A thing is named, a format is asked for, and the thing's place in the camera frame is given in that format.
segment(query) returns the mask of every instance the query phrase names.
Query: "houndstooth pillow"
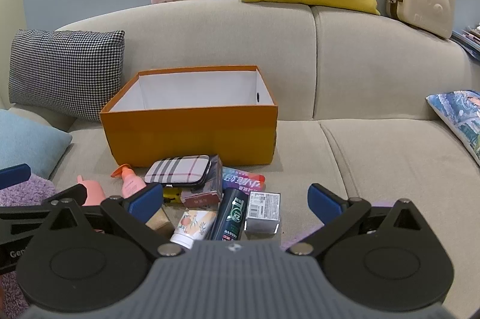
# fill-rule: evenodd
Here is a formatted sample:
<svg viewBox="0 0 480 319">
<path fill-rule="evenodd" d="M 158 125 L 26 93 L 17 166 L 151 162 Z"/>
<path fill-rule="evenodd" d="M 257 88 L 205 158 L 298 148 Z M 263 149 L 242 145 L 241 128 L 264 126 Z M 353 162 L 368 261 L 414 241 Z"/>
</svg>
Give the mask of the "houndstooth pillow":
<svg viewBox="0 0 480 319">
<path fill-rule="evenodd" d="M 125 31 L 19 30 L 11 44 L 11 103 L 90 121 L 121 86 Z"/>
</svg>

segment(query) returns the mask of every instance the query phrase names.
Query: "barcode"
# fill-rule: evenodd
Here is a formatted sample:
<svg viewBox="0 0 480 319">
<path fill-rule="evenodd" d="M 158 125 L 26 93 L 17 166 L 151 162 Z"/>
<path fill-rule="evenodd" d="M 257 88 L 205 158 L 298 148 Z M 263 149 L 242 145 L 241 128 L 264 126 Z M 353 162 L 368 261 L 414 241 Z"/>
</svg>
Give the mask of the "barcode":
<svg viewBox="0 0 480 319">
<path fill-rule="evenodd" d="M 257 205 L 251 205 L 250 206 L 250 217 L 256 218 L 258 217 L 258 206 Z"/>
</svg>

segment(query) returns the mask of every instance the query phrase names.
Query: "pink bottle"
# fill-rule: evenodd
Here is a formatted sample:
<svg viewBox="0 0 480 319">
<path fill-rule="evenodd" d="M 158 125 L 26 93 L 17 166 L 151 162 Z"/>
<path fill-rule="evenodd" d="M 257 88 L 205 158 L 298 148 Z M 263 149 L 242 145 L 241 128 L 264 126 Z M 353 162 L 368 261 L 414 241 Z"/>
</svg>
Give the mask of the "pink bottle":
<svg viewBox="0 0 480 319">
<path fill-rule="evenodd" d="M 87 188 L 87 200 L 84 205 L 99 205 L 105 200 L 105 193 L 98 182 L 83 180 L 81 175 L 77 177 L 77 182 Z"/>
<path fill-rule="evenodd" d="M 112 173 L 112 177 L 118 177 L 119 175 L 121 175 L 123 180 L 123 186 L 121 188 L 123 198 L 128 198 L 147 186 L 145 181 L 143 181 L 141 177 L 138 177 L 128 164 L 119 166 L 118 169 Z"/>
</svg>

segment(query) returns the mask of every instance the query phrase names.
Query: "white tube cap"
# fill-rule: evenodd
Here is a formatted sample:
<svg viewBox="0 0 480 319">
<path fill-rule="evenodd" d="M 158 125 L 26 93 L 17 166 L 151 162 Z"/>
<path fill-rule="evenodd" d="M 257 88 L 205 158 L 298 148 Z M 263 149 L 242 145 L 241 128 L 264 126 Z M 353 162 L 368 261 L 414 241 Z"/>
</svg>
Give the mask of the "white tube cap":
<svg viewBox="0 0 480 319">
<path fill-rule="evenodd" d="M 170 238 L 170 242 L 177 243 L 190 250 L 195 240 L 183 234 L 173 234 L 173 236 Z"/>
</svg>

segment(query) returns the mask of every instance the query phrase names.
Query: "sofa backrest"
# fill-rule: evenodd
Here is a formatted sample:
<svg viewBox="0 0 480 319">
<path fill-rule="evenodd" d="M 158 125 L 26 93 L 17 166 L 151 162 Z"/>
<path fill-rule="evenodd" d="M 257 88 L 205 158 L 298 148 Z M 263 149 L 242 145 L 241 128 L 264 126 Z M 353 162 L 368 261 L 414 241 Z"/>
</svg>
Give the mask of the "sofa backrest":
<svg viewBox="0 0 480 319">
<path fill-rule="evenodd" d="M 451 40 L 382 16 L 312 7 L 315 119 L 438 119 L 425 97 L 480 90 L 480 66 Z"/>
<path fill-rule="evenodd" d="M 316 30 L 306 5 L 179 1 L 121 10 L 60 29 L 124 30 L 123 82 L 154 68 L 257 64 L 277 100 L 279 119 L 313 117 Z"/>
</svg>

